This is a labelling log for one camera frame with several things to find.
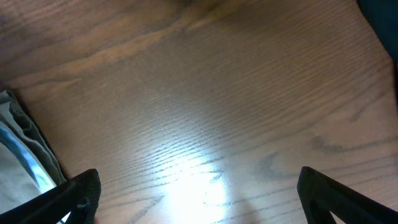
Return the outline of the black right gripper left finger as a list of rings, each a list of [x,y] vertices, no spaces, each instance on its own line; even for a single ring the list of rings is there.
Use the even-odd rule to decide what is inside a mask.
[[[96,169],[88,169],[58,187],[1,214],[1,223],[94,224],[101,195]]]

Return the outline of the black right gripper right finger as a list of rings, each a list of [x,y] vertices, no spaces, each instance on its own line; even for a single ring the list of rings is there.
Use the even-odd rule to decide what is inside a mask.
[[[307,221],[333,223],[337,216],[350,224],[395,224],[397,212],[329,178],[311,167],[303,167],[297,191]]]

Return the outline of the light khaki shorts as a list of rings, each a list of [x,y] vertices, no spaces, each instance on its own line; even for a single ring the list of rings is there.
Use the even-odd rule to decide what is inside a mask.
[[[66,182],[39,128],[13,92],[1,92],[1,213]]]

